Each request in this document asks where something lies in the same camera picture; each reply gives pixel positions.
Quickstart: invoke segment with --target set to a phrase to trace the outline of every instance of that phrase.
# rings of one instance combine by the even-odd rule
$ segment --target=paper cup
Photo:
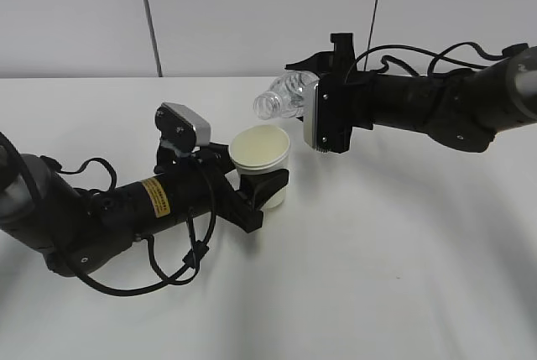
[[[287,169],[290,141],[287,133],[274,125],[259,125],[238,134],[229,145],[229,155],[240,175],[266,174]],[[287,187],[282,188],[263,209],[282,203]]]

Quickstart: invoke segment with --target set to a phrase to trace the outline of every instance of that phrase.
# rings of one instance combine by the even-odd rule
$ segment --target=plastic bottle
[[[302,117],[303,90],[319,77],[307,71],[293,71],[280,76],[268,90],[253,102],[253,110],[261,119]]]

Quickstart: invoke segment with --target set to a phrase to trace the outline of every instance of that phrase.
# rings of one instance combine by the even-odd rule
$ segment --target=black wire
[[[420,74],[416,69],[414,69],[412,66],[404,62],[403,60],[400,60],[399,58],[395,58],[392,55],[383,55],[383,57],[380,60],[380,63],[383,64],[383,67],[380,69],[376,69],[375,72],[383,74],[386,73],[389,70],[389,64],[395,64],[397,66],[400,66],[403,68],[409,75],[413,77],[420,77]]]
[[[373,47],[370,50],[367,50],[367,51],[361,53],[352,62],[352,64],[350,65],[350,67],[349,67],[349,69],[347,71],[347,73],[345,74],[345,83],[347,83],[347,81],[348,81],[349,75],[352,72],[352,68],[354,68],[357,65],[358,62],[360,62],[362,59],[366,58],[368,55],[372,54],[373,52],[377,52],[377,51],[381,51],[381,50],[408,50],[408,51],[418,52],[420,54],[428,55],[428,56],[432,56],[432,57],[439,56],[439,54],[436,54],[434,52],[424,50],[424,49],[418,48],[418,47],[411,47],[409,45],[403,45],[403,44],[379,45],[377,47]],[[450,63],[455,64],[455,65],[465,66],[465,67],[468,67],[468,68],[473,68],[473,69],[478,69],[478,70],[486,68],[486,66],[483,66],[483,65],[471,64],[469,62],[464,62],[462,60],[453,60],[452,58],[448,58],[446,56],[441,56],[439,59],[444,60],[446,62],[450,62]]]
[[[211,240],[212,233],[215,231],[215,225],[216,225],[216,196],[215,191],[212,188],[211,181],[209,180],[209,177],[207,177],[206,172],[203,170],[203,167],[198,164],[197,161],[194,161],[194,166],[197,168],[198,171],[200,171],[201,176],[205,180],[207,184],[207,188],[209,189],[209,196],[211,197],[211,219],[209,220],[209,226],[207,228],[206,234],[203,237],[203,243],[207,245],[209,243],[209,240]]]
[[[114,288],[105,286],[104,284],[97,282],[88,274],[86,274],[84,271],[82,271],[78,267],[78,265],[76,265],[75,262],[71,259],[69,254],[64,250],[64,248],[60,244],[60,240],[52,231],[50,227],[50,223],[49,223],[50,221],[49,213],[44,208],[43,198],[41,197],[41,194],[39,193],[39,189],[35,183],[34,177],[30,173],[28,166],[24,162],[22,156],[17,151],[17,149],[13,146],[13,144],[9,141],[9,139],[6,138],[6,136],[1,132],[0,132],[0,144],[6,149],[6,152],[8,153],[9,157],[11,157],[11,159],[17,166],[18,171],[23,177],[24,183],[26,184],[29,194],[35,205],[35,210],[37,211],[37,214],[38,214],[37,218],[39,219],[38,221],[41,222],[41,226],[49,234],[50,240],[52,241],[57,253],[60,255],[60,258],[65,262],[65,264],[67,265],[67,268],[78,279],[80,279],[82,282],[84,282],[85,284],[93,288],[94,290],[97,290],[105,295],[113,295],[116,297],[132,297],[135,295],[146,295],[147,293],[152,293],[156,290],[160,290],[169,285],[169,283],[165,281],[160,281],[156,284],[151,284],[149,286],[142,287],[139,289],[131,289],[131,290],[114,289]],[[183,268],[181,268],[180,270],[172,274],[169,278],[170,279],[179,278],[188,269],[188,267],[186,266]]]
[[[373,39],[373,28],[375,27],[375,19],[377,18],[377,7],[378,7],[378,0],[375,0],[375,5],[373,7],[373,16],[371,17],[371,27],[369,29],[368,50],[371,48],[371,40]],[[363,70],[365,71],[367,67],[368,67],[368,57],[366,56],[366,61],[363,64]]]
[[[94,157],[92,159],[86,160],[84,163],[82,163],[81,167],[76,171],[56,170],[56,173],[64,174],[64,175],[77,175],[77,174],[80,174],[83,171],[85,171],[87,166],[89,165],[89,163],[92,163],[92,162],[99,163],[100,165],[102,165],[108,171],[108,174],[110,175],[110,178],[111,178],[110,186],[108,187],[108,192],[112,192],[113,190],[115,190],[116,186],[117,186],[117,173],[116,173],[116,170],[112,167],[112,165],[110,163],[108,163],[105,159],[103,159],[101,157]]]
[[[435,74],[435,67],[439,60],[441,60],[445,55],[452,52],[454,49],[457,49],[464,45],[469,45],[470,47],[472,47],[477,52],[477,54],[484,60],[497,61],[505,59],[505,56],[503,55],[490,55],[486,53],[485,50],[481,47],[481,45],[479,45],[478,43],[474,43],[472,41],[465,41],[463,43],[458,43],[452,45],[449,48],[446,48],[445,50],[440,52],[435,58],[433,58],[433,60],[429,64],[429,67],[427,68],[427,76],[432,77]]]
[[[163,281],[166,281],[169,284],[172,284],[175,286],[182,286],[185,284],[189,284],[192,280],[194,280],[194,278],[200,272],[200,261],[196,257],[196,230],[194,229],[194,219],[192,218],[192,214],[190,211],[186,218],[186,225],[188,227],[188,235],[190,239],[190,250],[192,252],[192,258],[194,260],[194,273],[188,279],[184,279],[184,280],[171,279],[167,274],[165,274],[164,271],[160,268],[159,264],[157,263],[157,259],[154,254],[154,236],[149,234],[148,236],[143,237],[143,239],[147,240],[148,242],[149,264],[151,265],[151,269]],[[190,266],[185,264],[183,265],[181,269],[185,269],[186,271],[189,267]]]

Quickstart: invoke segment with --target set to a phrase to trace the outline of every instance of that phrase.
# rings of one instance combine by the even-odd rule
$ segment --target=yellow warning label
[[[168,196],[164,188],[156,178],[148,178],[142,181],[143,188],[148,192],[151,203],[153,203],[154,215],[159,218],[169,215]]]

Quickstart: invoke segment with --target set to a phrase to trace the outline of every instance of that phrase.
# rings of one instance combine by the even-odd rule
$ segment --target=table surface
[[[121,185],[151,174],[161,102],[194,109],[229,143],[258,123],[252,100],[270,81],[1,80],[0,129],[67,169],[105,157]],[[285,203],[251,235],[219,219],[193,284],[108,297],[1,235],[0,358],[537,358],[537,127],[485,154],[377,127],[337,155],[311,150],[300,122],[276,123],[292,140]],[[108,179],[91,166],[69,182]],[[157,236],[167,271],[187,249],[184,225]],[[143,243],[94,276],[156,280]]]

